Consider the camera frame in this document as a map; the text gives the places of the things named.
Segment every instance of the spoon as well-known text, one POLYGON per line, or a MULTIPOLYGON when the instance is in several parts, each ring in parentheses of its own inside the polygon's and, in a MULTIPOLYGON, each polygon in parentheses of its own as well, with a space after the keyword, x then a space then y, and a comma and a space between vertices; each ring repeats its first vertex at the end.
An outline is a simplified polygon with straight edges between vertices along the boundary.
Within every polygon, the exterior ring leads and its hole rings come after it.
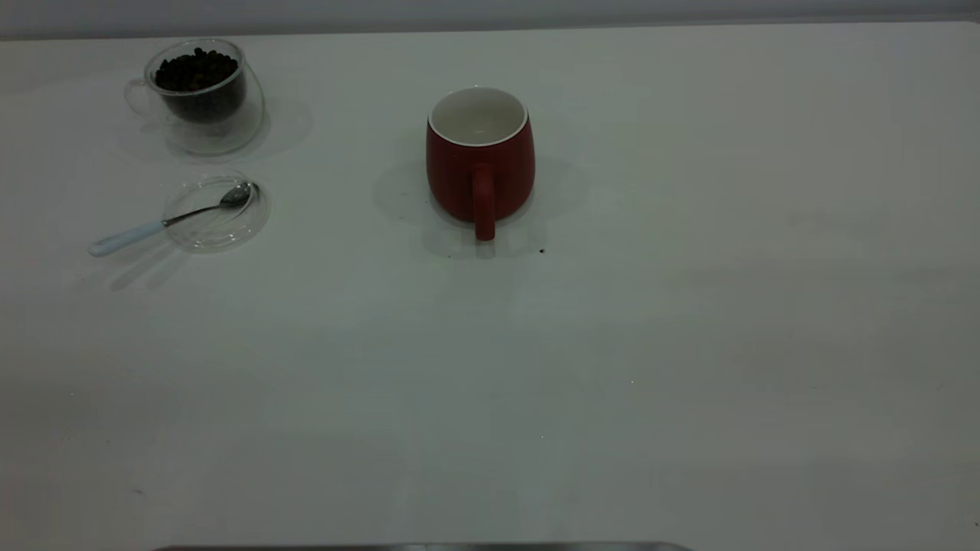
POLYGON ((178 217, 173 217, 168 220, 151 222, 144 225, 138 225, 133 229, 128 229, 122 233, 117 233, 116 235, 110 235, 101 241, 96 241, 92 243, 91 247, 88 247, 88 254, 92 256, 106 256, 110 253, 114 253, 127 245, 131 245, 136 241, 146 239, 150 235, 159 233, 163 231, 164 228, 174 225, 178 222, 183 222, 192 216, 199 215, 201 213, 206 213, 208 211, 214 211, 215 209, 237 209, 245 208, 248 204, 249 199, 252 197, 252 186, 254 184, 250 181, 239 183, 238 185, 232 187, 224 194, 220 202, 217 205, 211 207, 205 207, 203 209, 198 209, 196 211, 191 211, 189 213, 180 215, 178 217))

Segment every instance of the white table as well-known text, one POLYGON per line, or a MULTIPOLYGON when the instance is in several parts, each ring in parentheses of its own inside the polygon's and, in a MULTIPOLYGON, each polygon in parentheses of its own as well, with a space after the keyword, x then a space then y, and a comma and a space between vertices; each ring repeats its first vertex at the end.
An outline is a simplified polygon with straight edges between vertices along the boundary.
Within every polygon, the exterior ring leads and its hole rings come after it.
POLYGON ((980 546, 980 27, 237 41, 216 160, 123 102, 171 39, 0 43, 0 547, 980 546), (422 163, 473 83, 539 154, 484 246, 422 163), (251 242, 87 255, 211 163, 251 242))

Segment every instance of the wall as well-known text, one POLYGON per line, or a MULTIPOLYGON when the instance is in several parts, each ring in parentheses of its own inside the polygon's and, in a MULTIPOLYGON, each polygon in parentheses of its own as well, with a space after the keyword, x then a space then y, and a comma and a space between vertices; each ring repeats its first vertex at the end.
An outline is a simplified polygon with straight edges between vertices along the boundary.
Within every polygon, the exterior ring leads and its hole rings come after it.
POLYGON ((962 19, 980 0, 7 0, 0 37, 962 19))

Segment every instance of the mug handle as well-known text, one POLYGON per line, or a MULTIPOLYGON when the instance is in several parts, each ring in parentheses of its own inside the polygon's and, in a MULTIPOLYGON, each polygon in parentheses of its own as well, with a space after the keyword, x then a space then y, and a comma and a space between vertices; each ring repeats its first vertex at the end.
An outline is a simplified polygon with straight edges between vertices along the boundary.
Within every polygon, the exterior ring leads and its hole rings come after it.
POLYGON ((476 222, 476 238, 492 241, 494 226, 493 171, 490 165, 476 165, 473 169, 473 220, 476 222))
POLYGON ((142 78, 134 78, 125 84, 125 88, 122 89, 122 97, 125 98, 125 102, 129 104, 129 109, 133 110, 136 115, 139 115, 143 119, 150 118, 150 97, 146 91, 146 80, 142 78), (136 88, 142 88, 143 96, 142 100, 137 101, 135 99, 136 88))

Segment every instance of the glass cup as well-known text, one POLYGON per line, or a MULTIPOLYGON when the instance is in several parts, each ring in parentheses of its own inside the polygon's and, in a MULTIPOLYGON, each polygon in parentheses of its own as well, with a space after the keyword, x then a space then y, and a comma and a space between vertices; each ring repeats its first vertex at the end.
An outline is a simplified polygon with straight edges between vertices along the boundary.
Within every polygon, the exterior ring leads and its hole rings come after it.
POLYGON ((202 155, 218 155, 245 145, 266 115, 266 98, 244 52, 220 38, 186 40, 160 52, 146 64, 143 78, 126 83, 123 95, 129 107, 159 125, 169 141, 202 155), (164 90, 157 85, 156 73, 164 61, 193 56, 196 48, 217 50, 237 61, 238 69, 225 80, 193 92, 164 90))

